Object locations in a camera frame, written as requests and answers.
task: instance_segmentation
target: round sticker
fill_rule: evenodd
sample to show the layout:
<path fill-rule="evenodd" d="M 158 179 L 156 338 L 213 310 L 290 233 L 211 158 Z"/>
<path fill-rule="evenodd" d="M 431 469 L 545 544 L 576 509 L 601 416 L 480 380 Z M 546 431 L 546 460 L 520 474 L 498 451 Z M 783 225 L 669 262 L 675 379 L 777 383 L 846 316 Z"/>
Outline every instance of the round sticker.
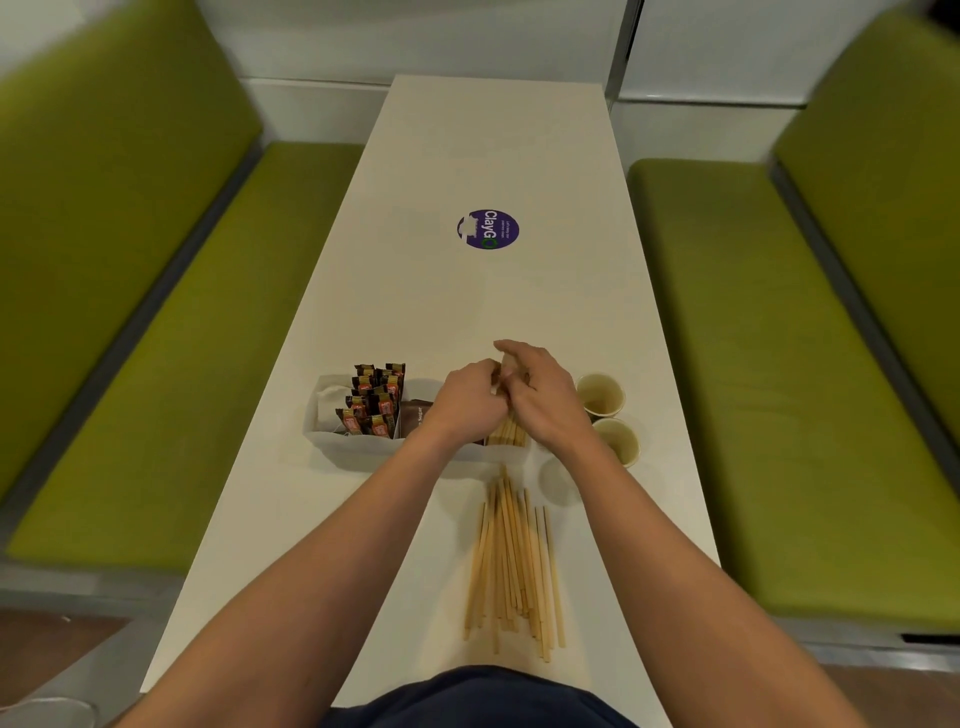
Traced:
<path fill-rule="evenodd" d="M 495 251 L 514 242 L 520 235 L 520 226 L 506 212 L 498 209 L 477 209 L 460 218 L 457 234 L 474 248 Z"/>

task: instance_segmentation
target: green cushion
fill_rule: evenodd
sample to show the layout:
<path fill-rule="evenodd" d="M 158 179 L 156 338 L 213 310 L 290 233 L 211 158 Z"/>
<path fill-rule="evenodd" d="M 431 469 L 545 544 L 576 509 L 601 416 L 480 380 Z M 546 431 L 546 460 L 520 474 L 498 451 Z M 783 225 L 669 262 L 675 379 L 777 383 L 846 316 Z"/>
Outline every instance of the green cushion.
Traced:
<path fill-rule="evenodd" d="M 960 629 L 960 502 L 765 170 L 629 185 L 724 568 L 774 614 Z"/>
<path fill-rule="evenodd" d="M 880 16 L 776 153 L 960 442 L 960 41 Z"/>
<path fill-rule="evenodd" d="M 12 558 L 188 570 L 361 151 L 268 149 L 40 491 Z"/>
<path fill-rule="evenodd" d="M 0 83 L 0 496 L 259 130 L 186 0 L 134 0 Z"/>

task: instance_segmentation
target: white wall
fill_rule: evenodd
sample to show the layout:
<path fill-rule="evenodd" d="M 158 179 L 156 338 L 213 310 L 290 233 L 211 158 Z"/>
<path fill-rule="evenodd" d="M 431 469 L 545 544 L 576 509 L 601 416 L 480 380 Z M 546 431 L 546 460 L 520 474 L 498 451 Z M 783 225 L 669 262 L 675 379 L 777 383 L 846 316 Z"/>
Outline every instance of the white wall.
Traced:
<path fill-rule="evenodd" d="M 240 76 L 604 84 L 626 0 L 200 0 Z"/>
<path fill-rule="evenodd" d="M 646 0 L 620 97 L 801 104 L 900 0 Z"/>
<path fill-rule="evenodd" d="M 762 161 L 796 109 L 616 103 L 611 123 L 626 171 L 643 158 Z"/>
<path fill-rule="evenodd" d="M 386 85 L 245 79 L 267 139 L 366 144 Z"/>
<path fill-rule="evenodd" d="M 73 0 L 0 0 L 0 73 L 83 22 Z"/>

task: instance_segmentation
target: hand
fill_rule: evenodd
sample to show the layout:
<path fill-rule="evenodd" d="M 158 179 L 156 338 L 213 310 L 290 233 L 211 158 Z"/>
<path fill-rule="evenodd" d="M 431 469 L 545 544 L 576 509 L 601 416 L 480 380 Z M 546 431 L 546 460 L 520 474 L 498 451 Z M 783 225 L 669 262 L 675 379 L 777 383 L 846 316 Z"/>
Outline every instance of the hand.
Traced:
<path fill-rule="evenodd" d="M 454 448 L 483 440 L 510 411 L 505 394 L 491 393 L 499 369 L 493 359 L 484 359 L 450 372 L 419 429 L 437 432 Z"/>
<path fill-rule="evenodd" d="M 500 382 L 510 394 L 516 418 L 534 440 L 562 457 L 578 443 L 597 438 L 573 378 L 550 352 L 509 339 L 493 345 L 520 364 L 519 370 L 501 372 Z"/>

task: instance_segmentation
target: forearm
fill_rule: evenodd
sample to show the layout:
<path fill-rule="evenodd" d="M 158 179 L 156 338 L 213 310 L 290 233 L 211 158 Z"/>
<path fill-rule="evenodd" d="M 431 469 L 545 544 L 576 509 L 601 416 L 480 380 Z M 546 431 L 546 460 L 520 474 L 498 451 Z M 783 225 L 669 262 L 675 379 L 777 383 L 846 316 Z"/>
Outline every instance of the forearm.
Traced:
<path fill-rule="evenodd" d="M 819 666 L 599 441 L 562 455 L 640 657 L 678 728 L 864 724 Z"/>
<path fill-rule="evenodd" d="M 432 431 L 415 432 L 210 622 L 123 728 L 313 725 L 346 680 L 451 453 Z"/>

